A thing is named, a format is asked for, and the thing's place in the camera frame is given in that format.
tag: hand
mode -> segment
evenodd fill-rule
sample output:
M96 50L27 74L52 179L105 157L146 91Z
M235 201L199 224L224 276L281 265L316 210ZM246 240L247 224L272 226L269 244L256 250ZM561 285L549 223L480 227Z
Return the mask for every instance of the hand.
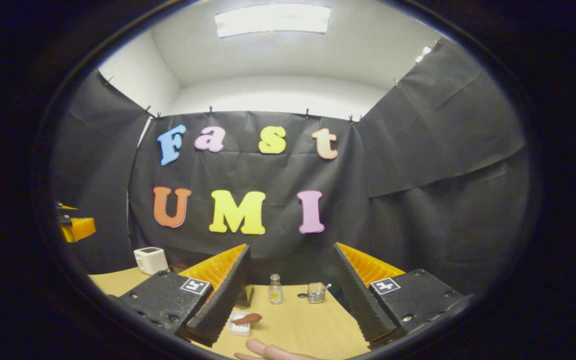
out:
M321 360L320 358L312 357L310 355L294 353L274 345L267 345L257 339L246 341L246 347L253 353L261 355L261 357L254 357L236 352L235 358L238 358L239 360Z

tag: fluorescent light panel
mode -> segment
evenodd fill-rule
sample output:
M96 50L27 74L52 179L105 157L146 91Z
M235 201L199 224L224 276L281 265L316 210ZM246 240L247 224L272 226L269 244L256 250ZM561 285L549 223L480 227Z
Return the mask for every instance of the fluorescent light panel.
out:
M219 38L233 35L293 31L325 34L330 8L306 4L270 4L243 7L216 14Z

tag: foam letter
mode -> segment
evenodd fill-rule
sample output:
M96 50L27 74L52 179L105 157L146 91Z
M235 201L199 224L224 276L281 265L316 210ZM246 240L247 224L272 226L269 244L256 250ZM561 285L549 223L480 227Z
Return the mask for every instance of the foam letter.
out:
M297 198L301 199L301 210L303 221L299 226L299 232L302 234L320 233L326 227L320 223L320 198L321 191L306 190L297 193Z
M176 195L176 214L174 214L174 217L166 214L166 202L170 195L170 189L164 186L157 186L152 191L155 193L153 213L157 223L169 228L176 228L183 224L186 219L186 201L188 201L188 197L191 194L190 190L176 189L174 191Z
M218 126L210 126L201 130L201 136L197 137L194 141L194 147L199 150L210 150L217 153L224 148L224 137L226 137L226 130Z
M261 235L266 232L261 224L261 203L266 198L263 192L250 191L238 207L228 190L215 190L212 192L212 198L214 199L214 218L208 229L213 233L226 232L228 228L224 225L224 218L233 233L240 227L242 220L244 220L244 225L241 227L242 233Z
M264 154L279 154L286 149L286 130L281 126L266 126L261 130L259 150Z
M179 153L175 149L179 150L181 148L181 135L185 132L186 126L179 125L157 137L157 141L161 143L162 166L179 157Z
M337 135L331 134L328 129L320 129L312 133L312 137L317 139L317 152L324 159L333 160L339 155L337 150L330 148L330 142L337 140Z

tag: white wall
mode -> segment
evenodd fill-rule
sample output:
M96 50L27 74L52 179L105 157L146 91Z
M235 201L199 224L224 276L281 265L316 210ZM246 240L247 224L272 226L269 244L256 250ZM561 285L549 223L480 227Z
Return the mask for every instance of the white wall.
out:
M150 30L117 50L100 67L103 77L151 114L166 115L181 87L163 61Z
M354 120L390 89L346 80L307 76L249 76L203 82L181 89L166 113L258 111Z

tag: table surface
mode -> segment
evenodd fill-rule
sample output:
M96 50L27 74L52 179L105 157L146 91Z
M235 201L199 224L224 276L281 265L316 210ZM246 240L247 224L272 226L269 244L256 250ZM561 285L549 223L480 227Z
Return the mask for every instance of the table surface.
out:
M103 292L114 296L122 296L148 277L138 268L90 275ZM347 359L368 353L368 342L364 340L357 321L334 296L327 292L326 301L308 303L307 298L297 297L306 289L305 284L284 285L283 302L273 304L268 300L268 286L254 285L250 307L233 308L234 311L258 313L263 317L252 324L249 337L234 335L224 326L212 348L196 342L193 344L229 358L234 358L234 353L257 356L246 348L246 341L252 338L320 359Z

